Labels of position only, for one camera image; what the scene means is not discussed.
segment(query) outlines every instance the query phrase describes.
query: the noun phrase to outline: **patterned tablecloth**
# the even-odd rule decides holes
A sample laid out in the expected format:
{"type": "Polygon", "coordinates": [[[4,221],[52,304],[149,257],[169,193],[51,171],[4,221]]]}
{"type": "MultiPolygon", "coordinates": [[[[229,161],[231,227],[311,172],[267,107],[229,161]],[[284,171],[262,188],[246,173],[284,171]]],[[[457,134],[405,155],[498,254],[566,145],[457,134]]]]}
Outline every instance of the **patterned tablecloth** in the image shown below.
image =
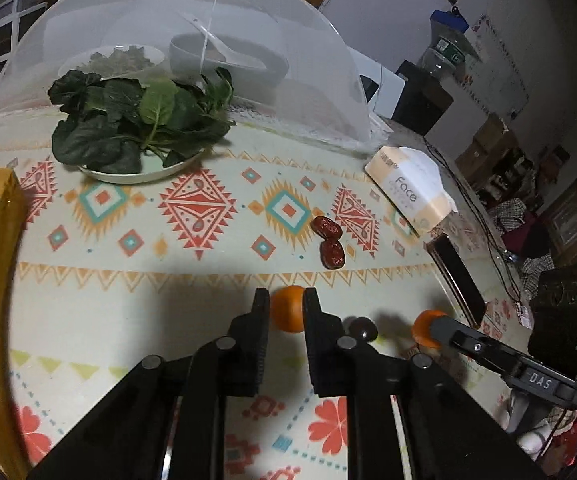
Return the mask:
{"type": "MultiPolygon", "coordinates": [[[[44,108],[0,118],[0,166],[14,168],[30,204],[9,345],[11,393],[33,463],[143,356],[186,356],[223,335],[258,286],[316,286],[325,311],[371,317],[379,351],[404,356],[417,351],[417,315],[450,308],[436,266],[365,176],[365,160],[238,124],[194,173],[112,186],[52,157],[60,115],[44,108]],[[309,227],[316,215],[342,225],[343,269],[323,268],[309,227]]],[[[489,301],[482,330],[525,350],[528,332],[483,233],[444,181],[460,212],[431,235],[449,233],[489,301]]],[[[508,397],[497,375],[462,357],[440,359],[489,413],[508,397]]],[[[228,400],[227,476],[346,478],[346,402],[313,394],[303,334],[271,329],[265,370],[257,397],[228,400]]]]}

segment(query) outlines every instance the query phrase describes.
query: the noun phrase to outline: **mesh food cover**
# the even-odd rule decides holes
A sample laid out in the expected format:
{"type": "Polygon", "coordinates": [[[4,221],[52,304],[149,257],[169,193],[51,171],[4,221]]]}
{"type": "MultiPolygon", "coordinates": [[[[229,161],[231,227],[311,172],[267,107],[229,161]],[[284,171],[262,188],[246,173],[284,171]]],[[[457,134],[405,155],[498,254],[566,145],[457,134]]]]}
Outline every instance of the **mesh food cover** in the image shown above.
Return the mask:
{"type": "Polygon", "coordinates": [[[149,62],[123,76],[195,81],[223,66],[244,103],[317,139],[369,143],[357,68],[331,23],[304,0],[59,0],[5,66],[0,112],[48,104],[46,91],[67,70],[131,46],[143,47],[149,62]],[[233,62],[202,28],[258,61],[233,62]]]}

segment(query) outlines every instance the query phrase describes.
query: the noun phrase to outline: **plaid cloth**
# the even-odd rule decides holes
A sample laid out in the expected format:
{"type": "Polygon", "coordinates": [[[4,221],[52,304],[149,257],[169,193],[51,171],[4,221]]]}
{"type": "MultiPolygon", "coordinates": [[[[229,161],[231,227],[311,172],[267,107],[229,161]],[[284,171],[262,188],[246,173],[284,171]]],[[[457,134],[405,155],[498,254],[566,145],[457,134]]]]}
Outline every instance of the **plaid cloth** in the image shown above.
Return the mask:
{"type": "MultiPolygon", "coordinates": [[[[524,223],[525,212],[526,205],[524,205],[520,199],[512,198],[489,209],[488,214],[491,216],[499,234],[504,235],[513,229],[517,229],[524,223]]],[[[519,274],[522,281],[522,288],[526,293],[528,301],[532,300],[537,292],[539,275],[545,270],[554,268],[555,264],[553,264],[553,259],[550,254],[546,254],[541,258],[527,258],[524,260],[524,263],[519,269],[519,274]]]]}

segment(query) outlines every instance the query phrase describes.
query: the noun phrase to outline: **bowl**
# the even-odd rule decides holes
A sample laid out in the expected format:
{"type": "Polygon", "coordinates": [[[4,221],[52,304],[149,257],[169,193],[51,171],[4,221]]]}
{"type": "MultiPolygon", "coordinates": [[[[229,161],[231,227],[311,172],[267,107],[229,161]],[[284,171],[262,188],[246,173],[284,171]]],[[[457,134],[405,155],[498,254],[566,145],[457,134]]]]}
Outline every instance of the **bowl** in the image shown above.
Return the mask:
{"type": "MultiPolygon", "coordinates": [[[[204,59],[203,73],[211,77],[217,67],[224,67],[228,69],[233,78],[235,95],[259,103],[273,104],[273,89],[280,84],[289,69],[286,58],[252,41],[221,35],[219,39],[234,51],[261,60],[266,65],[266,69],[244,67],[214,59],[222,56],[212,48],[204,59]]],[[[172,38],[169,44],[169,57],[171,72],[175,78],[191,83],[199,78],[203,46],[204,36],[199,33],[179,34],[172,38]]],[[[208,40],[207,46],[211,46],[210,40],[208,40]]]]}
{"type": "Polygon", "coordinates": [[[155,155],[155,153],[142,152],[142,173],[102,173],[101,171],[89,170],[83,166],[78,166],[78,168],[83,174],[86,174],[95,180],[108,182],[109,184],[144,184],[145,182],[154,182],[155,180],[166,178],[175,173],[179,173],[185,168],[188,168],[191,164],[193,164],[193,162],[198,160],[203,152],[204,150],[201,150],[192,157],[187,158],[187,160],[173,164],[168,168],[164,168],[162,166],[161,158],[155,155]]]}
{"type": "Polygon", "coordinates": [[[88,62],[91,61],[92,54],[99,53],[99,54],[102,54],[102,56],[108,57],[117,48],[120,50],[123,50],[124,52],[127,52],[129,46],[136,46],[137,48],[143,48],[144,49],[144,57],[146,59],[148,59],[151,63],[153,63],[153,65],[147,66],[147,67],[143,68],[142,70],[135,70],[132,72],[125,72],[125,73],[119,73],[119,74],[107,74],[107,75],[100,74],[102,76],[102,79],[108,79],[111,77],[134,76],[135,74],[139,74],[139,73],[142,73],[146,70],[150,70],[152,68],[155,68],[162,61],[164,61],[164,58],[166,57],[161,50],[159,50],[158,48],[155,48],[154,46],[150,46],[150,45],[103,45],[103,46],[99,46],[97,48],[92,48],[91,50],[87,50],[86,52],[82,52],[81,54],[76,54],[76,56],[72,56],[72,57],[68,58],[62,64],[62,66],[57,70],[57,75],[59,77],[61,77],[66,72],[68,72],[69,70],[78,70],[77,67],[82,66],[82,65],[86,65],[88,62]]]}

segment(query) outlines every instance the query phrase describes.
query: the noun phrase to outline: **red date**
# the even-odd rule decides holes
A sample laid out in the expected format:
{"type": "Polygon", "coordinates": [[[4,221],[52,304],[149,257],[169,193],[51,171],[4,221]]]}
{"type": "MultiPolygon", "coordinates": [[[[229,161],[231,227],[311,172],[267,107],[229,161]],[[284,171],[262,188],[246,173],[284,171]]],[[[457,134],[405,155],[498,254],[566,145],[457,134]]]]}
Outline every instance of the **red date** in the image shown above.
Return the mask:
{"type": "Polygon", "coordinates": [[[311,227],[319,236],[328,240],[334,238],[339,240],[341,238],[341,227],[330,218],[326,216],[318,216],[311,222],[311,227]]]}
{"type": "Polygon", "coordinates": [[[319,254],[321,254],[321,262],[327,269],[341,269],[346,263],[344,247],[332,238],[328,238],[321,243],[319,254]]]}

